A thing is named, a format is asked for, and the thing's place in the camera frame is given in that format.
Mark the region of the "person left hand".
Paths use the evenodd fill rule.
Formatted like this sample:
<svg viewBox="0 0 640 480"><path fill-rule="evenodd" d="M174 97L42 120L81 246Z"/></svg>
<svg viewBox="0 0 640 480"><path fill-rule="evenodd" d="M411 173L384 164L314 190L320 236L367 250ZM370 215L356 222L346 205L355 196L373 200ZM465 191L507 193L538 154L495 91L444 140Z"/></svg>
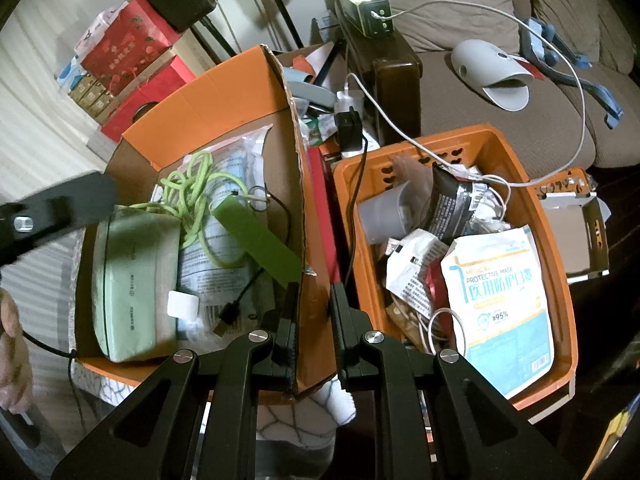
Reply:
<svg viewBox="0 0 640 480"><path fill-rule="evenodd" d="M17 306L1 289L1 407L12 414L23 414L32 405L32 368Z"/></svg>

